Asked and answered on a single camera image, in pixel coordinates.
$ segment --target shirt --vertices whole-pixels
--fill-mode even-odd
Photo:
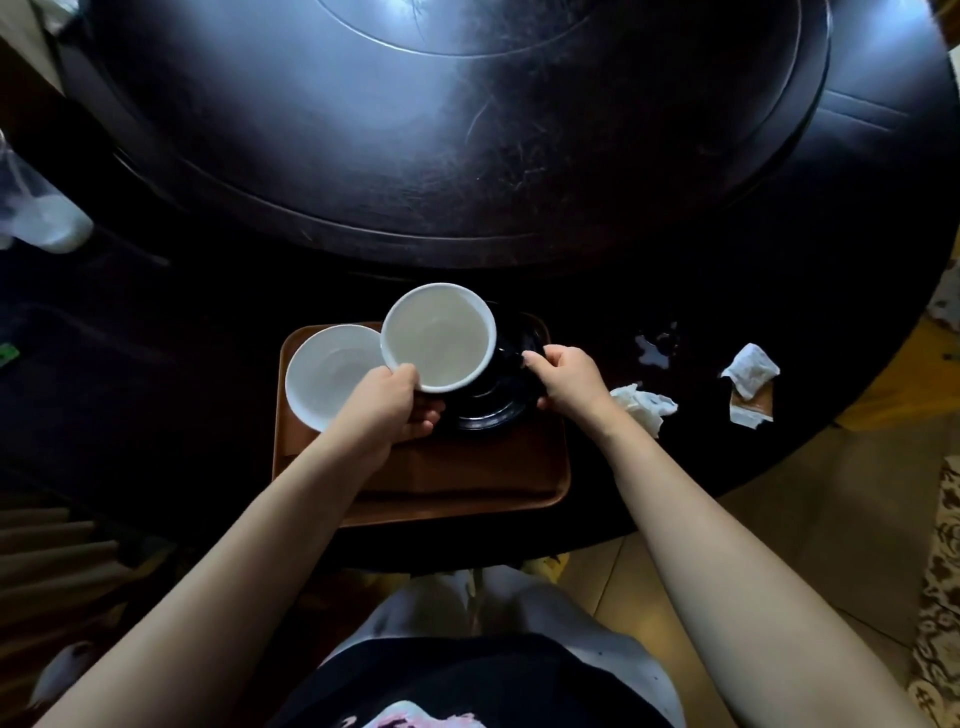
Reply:
[[[368,640],[320,666],[271,728],[670,728],[612,674],[541,635]]]

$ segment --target hand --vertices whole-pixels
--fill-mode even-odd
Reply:
[[[543,353],[545,358],[536,352],[523,353],[523,363],[546,387],[547,396],[538,400],[537,407],[566,415],[591,437],[603,422],[622,412],[586,352],[548,344]]]
[[[444,403],[417,393],[419,383],[413,364],[401,364],[395,372],[371,369],[315,442],[344,449],[372,474],[387,461],[394,444],[426,437],[440,421]]]

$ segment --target forearm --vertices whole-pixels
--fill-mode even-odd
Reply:
[[[364,479],[306,451],[41,726],[216,724],[313,570]]]
[[[684,628],[751,726],[923,726],[883,664],[636,423],[597,441]]]

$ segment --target pink print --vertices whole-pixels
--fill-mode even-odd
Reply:
[[[347,718],[341,728],[348,728],[356,722],[356,717]],[[443,720],[434,718],[416,703],[400,700],[371,720],[364,728],[486,728],[473,717],[473,713],[463,716],[451,716]]]

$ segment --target patterned rug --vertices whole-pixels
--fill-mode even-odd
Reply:
[[[907,690],[937,728],[960,728],[960,455],[941,472]]]

